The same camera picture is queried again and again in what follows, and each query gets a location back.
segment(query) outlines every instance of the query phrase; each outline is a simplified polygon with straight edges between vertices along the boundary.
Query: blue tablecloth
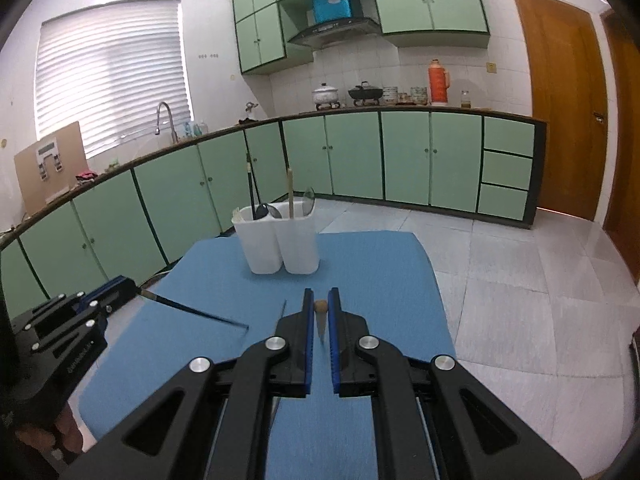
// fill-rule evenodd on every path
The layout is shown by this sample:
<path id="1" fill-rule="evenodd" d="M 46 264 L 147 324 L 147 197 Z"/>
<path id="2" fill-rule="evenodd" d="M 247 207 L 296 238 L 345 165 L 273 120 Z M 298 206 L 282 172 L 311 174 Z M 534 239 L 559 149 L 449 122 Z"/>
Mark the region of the blue tablecloth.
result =
<path id="1" fill-rule="evenodd" d="M 340 289 L 342 308 L 364 316 L 369 331 L 405 355 L 425 361 L 454 354 L 431 263 L 411 233 L 318 235 L 320 267 L 310 276 L 252 274 L 239 240 L 196 243 L 155 289 L 199 310 L 248 323 L 245 333 L 147 301 L 101 361 L 79 409 L 100 439 L 191 358 L 220 362 L 273 334 L 302 306 L 305 287 L 316 299 Z M 283 399 L 271 431 L 267 478 L 377 477 L 370 400 L 339 399 L 331 388 L 328 342 L 314 342 L 312 390 Z"/>

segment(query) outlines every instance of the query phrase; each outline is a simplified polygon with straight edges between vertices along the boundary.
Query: thermos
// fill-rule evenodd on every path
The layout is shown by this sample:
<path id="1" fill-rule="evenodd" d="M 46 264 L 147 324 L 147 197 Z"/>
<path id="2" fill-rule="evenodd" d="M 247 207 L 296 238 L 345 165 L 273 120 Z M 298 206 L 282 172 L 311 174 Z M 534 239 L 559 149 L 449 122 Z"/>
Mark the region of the thermos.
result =
<path id="1" fill-rule="evenodd" d="M 429 86 L 431 88 L 431 104 L 434 106 L 446 106 L 447 88 L 449 88 L 449 71 L 444 68 L 437 59 L 429 65 Z"/>

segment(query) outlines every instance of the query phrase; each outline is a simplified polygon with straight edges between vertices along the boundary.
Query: faucet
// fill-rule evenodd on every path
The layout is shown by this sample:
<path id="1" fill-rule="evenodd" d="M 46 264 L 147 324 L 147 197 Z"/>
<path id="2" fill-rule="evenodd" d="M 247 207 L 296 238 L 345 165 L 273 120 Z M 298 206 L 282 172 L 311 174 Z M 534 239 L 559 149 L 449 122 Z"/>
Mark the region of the faucet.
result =
<path id="1" fill-rule="evenodd" d="M 164 101 L 160 101 L 158 103 L 158 108 L 156 108 L 156 135 L 160 135 L 160 107 L 162 105 L 164 105 L 166 107 L 166 111 L 169 113 L 169 124 L 171 125 L 171 140 L 172 140 L 172 143 L 177 144 L 178 143 L 178 133 L 175 131 L 174 117 L 171 115 L 171 108 L 169 108 L 169 105 Z"/>

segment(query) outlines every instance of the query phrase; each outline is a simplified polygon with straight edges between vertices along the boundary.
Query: window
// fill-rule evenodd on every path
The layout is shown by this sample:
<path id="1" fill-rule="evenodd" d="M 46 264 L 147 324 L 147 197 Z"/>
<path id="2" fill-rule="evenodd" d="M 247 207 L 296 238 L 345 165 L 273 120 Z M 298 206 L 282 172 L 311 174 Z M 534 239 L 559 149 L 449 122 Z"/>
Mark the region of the window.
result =
<path id="1" fill-rule="evenodd" d="M 37 137 L 79 121 L 86 156 L 156 130 L 166 101 L 192 118 L 180 38 L 180 0 L 131 0 L 42 24 L 34 102 Z M 162 122 L 168 118 L 164 108 Z"/>

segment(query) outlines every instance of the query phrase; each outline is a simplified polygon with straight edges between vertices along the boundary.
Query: range hood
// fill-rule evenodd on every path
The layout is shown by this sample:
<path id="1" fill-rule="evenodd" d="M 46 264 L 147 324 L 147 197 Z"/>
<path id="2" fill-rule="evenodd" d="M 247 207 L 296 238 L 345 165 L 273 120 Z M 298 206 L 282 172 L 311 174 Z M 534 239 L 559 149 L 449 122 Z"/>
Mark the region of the range hood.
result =
<path id="1" fill-rule="evenodd" d="M 338 18 L 306 28 L 291 38 L 289 43 L 321 50 L 369 34 L 382 34 L 380 26 L 371 18 Z"/>

